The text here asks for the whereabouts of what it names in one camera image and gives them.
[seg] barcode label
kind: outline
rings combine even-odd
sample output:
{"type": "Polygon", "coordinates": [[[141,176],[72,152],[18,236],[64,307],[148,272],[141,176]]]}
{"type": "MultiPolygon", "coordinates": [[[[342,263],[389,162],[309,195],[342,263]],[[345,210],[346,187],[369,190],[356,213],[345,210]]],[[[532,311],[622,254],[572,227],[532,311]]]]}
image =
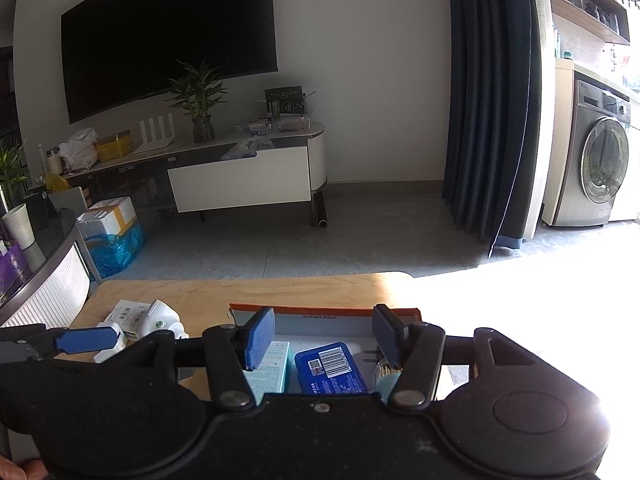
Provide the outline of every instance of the barcode label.
{"type": "Polygon", "coordinates": [[[308,364],[309,369],[311,370],[311,375],[313,375],[313,377],[324,373],[322,365],[320,364],[320,359],[313,359],[312,361],[308,361],[308,364]]]}
{"type": "Polygon", "coordinates": [[[318,357],[324,367],[324,373],[329,379],[351,372],[347,357],[339,346],[324,352],[318,352],[318,357]]]}

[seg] blue plastic bag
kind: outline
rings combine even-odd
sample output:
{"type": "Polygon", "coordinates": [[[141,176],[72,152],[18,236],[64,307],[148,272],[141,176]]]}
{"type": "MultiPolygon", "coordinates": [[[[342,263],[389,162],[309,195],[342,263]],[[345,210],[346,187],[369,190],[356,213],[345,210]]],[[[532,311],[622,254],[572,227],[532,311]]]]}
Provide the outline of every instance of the blue plastic bag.
{"type": "Polygon", "coordinates": [[[145,244],[145,233],[136,221],[123,235],[95,235],[85,243],[100,276],[106,278],[129,267],[145,244]]]}

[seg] wooden shelf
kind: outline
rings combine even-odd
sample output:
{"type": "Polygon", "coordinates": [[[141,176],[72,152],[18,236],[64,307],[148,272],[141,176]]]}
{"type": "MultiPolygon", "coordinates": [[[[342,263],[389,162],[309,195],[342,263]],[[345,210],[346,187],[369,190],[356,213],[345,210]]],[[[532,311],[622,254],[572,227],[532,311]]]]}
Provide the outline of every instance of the wooden shelf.
{"type": "Polygon", "coordinates": [[[591,0],[605,12],[613,12],[618,17],[618,28],[620,34],[616,34],[604,23],[599,22],[590,14],[573,6],[565,0],[551,0],[551,11],[564,19],[575,23],[592,34],[595,34],[601,40],[609,43],[618,43],[630,45],[629,43],[629,22],[626,17],[626,9],[616,0],[591,0]]]}
{"type": "Polygon", "coordinates": [[[631,45],[631,43],[619,34],[616,34],[607,27],[607,25],[596,20],[593,16],[584,12],[582,9],[578,9],[578,7],[566,0],[551,0],[551,12],[575,23],[578,27],[588,30],[591,34],[596,35],[603,41],[621,45],[631,45]]]}

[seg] television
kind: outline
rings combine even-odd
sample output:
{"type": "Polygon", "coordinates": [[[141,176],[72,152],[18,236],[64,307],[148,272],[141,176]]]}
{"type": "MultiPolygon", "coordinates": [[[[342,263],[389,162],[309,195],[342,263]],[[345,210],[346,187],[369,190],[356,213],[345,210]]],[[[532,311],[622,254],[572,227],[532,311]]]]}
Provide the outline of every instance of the television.
{"type": "Polygon", "coordinates": [[[85,0],[60,26],[69,123],[166,92],[177,60],[223,78],[278,70],[273,0],[85,0]]]}

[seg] tv stand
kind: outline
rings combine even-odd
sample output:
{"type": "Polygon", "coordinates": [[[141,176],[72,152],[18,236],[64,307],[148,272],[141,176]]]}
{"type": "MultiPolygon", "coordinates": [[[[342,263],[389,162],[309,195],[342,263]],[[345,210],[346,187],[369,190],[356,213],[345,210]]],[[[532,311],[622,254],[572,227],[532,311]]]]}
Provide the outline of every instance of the tv stand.
{"type": "Polygon", "coordinates": [[[199,212],[229,207],[308,202],[310,224],[327,225],[324,125],[267,136],[272,150],[251,158],[221,160],[246,135],[229,134],[195,144],[178,139],[151,152],[128,153],[65,175],[72,186],[89,187],[94,200],[128,194],[137,210],[175,207],[199,212]]]}

